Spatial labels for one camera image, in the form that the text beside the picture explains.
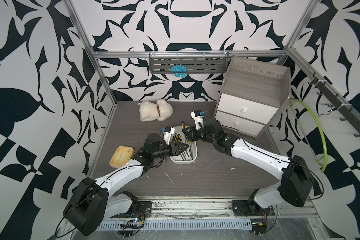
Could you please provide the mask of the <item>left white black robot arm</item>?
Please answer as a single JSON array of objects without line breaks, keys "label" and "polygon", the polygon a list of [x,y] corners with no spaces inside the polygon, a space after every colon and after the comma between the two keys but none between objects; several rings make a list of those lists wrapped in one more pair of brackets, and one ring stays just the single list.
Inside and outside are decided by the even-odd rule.
[{"label": "left white black robot arm", "polygon": [[104,218],[133,212],[138,201],[134,195],[127,191],[114,194],[149,169],[157,168],[155,159],[179,156],[188,147],[179,141],[166,143],[157,133],[148,134],[144,145],[123,167],[95,180],[81,180],[63,211],[64,219],[83,236],[89,236]]}]

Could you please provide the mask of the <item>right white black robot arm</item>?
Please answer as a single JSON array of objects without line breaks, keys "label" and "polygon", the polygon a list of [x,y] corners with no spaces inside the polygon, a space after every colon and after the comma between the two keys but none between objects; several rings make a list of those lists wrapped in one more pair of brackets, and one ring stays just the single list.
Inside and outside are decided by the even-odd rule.
[{"label": "right white black robot arm", "polygon": [[278,180],[267,188],[255,189],[248,200],[233,201],[235,215],[262,216],[282,203],[298,208],[305,205],[314,177],[303,158],[277,155],[249,144],[242,137],[226,133],[213,117],[195,117],[194,120],[195,126],[182,130],[190,141],[210,143],[218,152],[251,163]]}]

